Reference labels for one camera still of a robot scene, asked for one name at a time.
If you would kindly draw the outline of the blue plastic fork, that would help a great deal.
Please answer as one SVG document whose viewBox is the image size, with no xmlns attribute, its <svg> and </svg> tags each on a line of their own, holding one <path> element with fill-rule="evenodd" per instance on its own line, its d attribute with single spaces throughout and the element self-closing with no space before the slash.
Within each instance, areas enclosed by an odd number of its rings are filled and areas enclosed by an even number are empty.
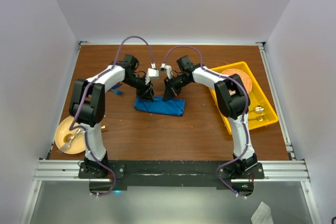
<svg viewBox="0 0 336 224">
<path fill-rule="evenodd" d="M 114 92 L 114 94 L 116 95 L 122 95 L 123 94 L 123 91 L 120 91 L 120 90 L 112 90 Z"/>
</svg>

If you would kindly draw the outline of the purple plastic knife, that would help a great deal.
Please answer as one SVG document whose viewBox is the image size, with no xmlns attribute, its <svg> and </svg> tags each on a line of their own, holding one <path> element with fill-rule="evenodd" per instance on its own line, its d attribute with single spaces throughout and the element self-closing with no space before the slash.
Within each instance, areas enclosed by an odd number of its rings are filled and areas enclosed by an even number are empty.
<svg viewBox="0 0 336 224">
<path fill-rule="evenodd" d="M 115 90 L 115 89 L 117 89 L 117 88 L 119 88 L 121 86 L 122 86 L 122 83 L 117 83 L 110 90 Z"/>
</svg>

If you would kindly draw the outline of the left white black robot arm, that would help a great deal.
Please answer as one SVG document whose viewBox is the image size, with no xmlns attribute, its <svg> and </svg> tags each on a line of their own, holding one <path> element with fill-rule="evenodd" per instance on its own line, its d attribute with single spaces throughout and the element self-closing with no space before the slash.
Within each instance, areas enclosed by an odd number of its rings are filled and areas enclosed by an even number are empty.
<svg viewBox="0 0 336 224">
<path fill-rule="evenodd" d="M 84 171 L 97 178 L 112 174 L 101 133 L 106 93 L 116 84 L 124 83 L 136 89 L 137 98 L 154 101 L 153 85 L 148 77 L 135 73 L 138 66 L 135 56 L 125 55 L 122 61 L 108 65 L 99 74 L 74 82 L 69 105 L 69 114 L 74 121 L 70 129 L 81 130 L 86 146 Z"/>
</svg>

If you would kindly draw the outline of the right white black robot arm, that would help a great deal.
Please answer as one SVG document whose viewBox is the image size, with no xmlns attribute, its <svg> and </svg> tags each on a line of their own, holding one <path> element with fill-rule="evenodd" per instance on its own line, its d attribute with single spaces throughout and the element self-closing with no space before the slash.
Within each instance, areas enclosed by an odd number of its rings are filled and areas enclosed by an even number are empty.
<svg viewBox="0 0 336 224">
<path fill-rule="evenodd" d="M 164 79 L 164 101 L 181 93 L 183 87 L 190 83 L 202 84 L 215 91 L 220 113 L 229 121 L 234 143 L 234 159 L 228 164 L 234 165 L 234 173 L 239 178 L 246 178 L 258 163 L 255 150 L 251 144 L 248 129 L 248 106 L 250 98 L 241 77 L 237 74 L 227 76 L 217 73 L 202 64 L 193 64 L 188 56 L 176 61 L 180 74 L 173 76 L 171 66 L 161 64 L 161 71 L 166 72 Z"/>
</svg>

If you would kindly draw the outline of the blue cloth napkin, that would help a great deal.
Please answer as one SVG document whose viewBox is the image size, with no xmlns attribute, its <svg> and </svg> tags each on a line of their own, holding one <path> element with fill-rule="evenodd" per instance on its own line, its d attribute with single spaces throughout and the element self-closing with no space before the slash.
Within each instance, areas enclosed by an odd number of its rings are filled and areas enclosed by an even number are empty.
<svg viewBox="0 0 336 224">
<path fill-rule="evenodd" d="M 184 114 L 185 100 L 170 99 L 163 101 L 162 97 L 154 97 L 154 101 L 151 102 L 136 98 L 134 108 L 149 114 L 182 116 Z"/>
</svg>

